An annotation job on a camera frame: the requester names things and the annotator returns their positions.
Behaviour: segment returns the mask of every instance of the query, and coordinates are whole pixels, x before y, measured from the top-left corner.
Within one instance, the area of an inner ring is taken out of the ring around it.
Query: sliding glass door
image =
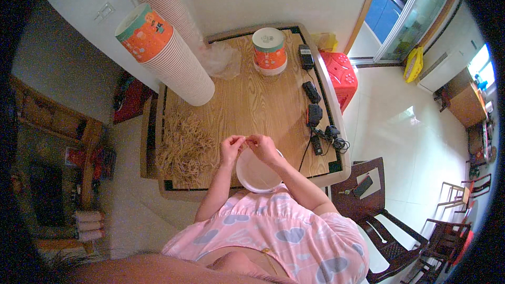
[[[402,62],[435,21],[445,1],[408,0],[373,62]]]

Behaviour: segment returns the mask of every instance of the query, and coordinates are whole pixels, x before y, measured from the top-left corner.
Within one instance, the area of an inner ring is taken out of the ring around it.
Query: electronic device
[[[300,57],[300,63],[303,69],[311,70],[314,67],[311,49],[307,44],[300,44],[298,46],[298,56]]]
[[[317,104],[309,104],[307,108],[307,126],[315,128],[323,118],[323,109]]]
[[[368,190],[368,188],[373,184],[372,178],[367,175],[363,181],[360,182],[354,189],[352,189],[352,194],[354,194],[355,197],[360,197],[363,195],[365,191]]]
[[[311,137],[311,143],[312,143],[312,148],[314,149],[314,154],[317,155],[322,155],[323,154],[323,149],[321,148],[321,141],[319,140],[319,137],[317,136],[312,136]]]
[[[324,131],[324,135],[329,140],[336,139],[340,135],[340,131],[334,125],[328,125]]]
[[[321,100],[321,96],[317,92],[317,89],[312,82],[303,83],[301,84],[301,86],[305,90],[305,94],[307,95],[309,100],[311,100],[312,103],[319,103],[319,101]]]

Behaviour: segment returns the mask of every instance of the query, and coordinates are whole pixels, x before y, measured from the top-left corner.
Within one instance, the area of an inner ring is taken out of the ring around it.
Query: mobile phone
[[[373,182],[374,181],[372,180],[372,178],[369,175],[367,175],[365,177],[365,179],[363,179],[363,181],[361,181],[360,184],[358,184],[354,188],[354,190],[352,191],[352,194],[354,194],[354,196],[357,197],[357,198],[360,197],[360,196],[362,196],[363,193],[365,191],[367,191],[368,188],[373,184]]]

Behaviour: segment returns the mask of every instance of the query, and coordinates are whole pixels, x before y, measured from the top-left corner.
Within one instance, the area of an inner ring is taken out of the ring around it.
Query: woman's hand
[[[269,166],[284,159],[275,148],[274,141],[268,136],[254,134],[245,141],[256,157]]]
[[[240,147],[245,142],[244,136],[232,135],[221,143],[221,166],[232,166],[237,159]]]

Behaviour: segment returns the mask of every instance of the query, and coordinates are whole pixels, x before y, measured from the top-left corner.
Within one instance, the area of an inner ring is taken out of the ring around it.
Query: door frame
[[[365,21],[365,17],[367,16],[368,10],[370,9],[370,5],[372,4],[372,0],[365,0],[363,3],[363,7],[361,8],[360,15],[357,17],[356,24],[354,29],[352,30],[352,34],[350,35],[349,41],[347,41],[347,45],[344,48],[344,54],[349,54],[349,51],[356,40],[357,34],[360,32],[361,26]]]

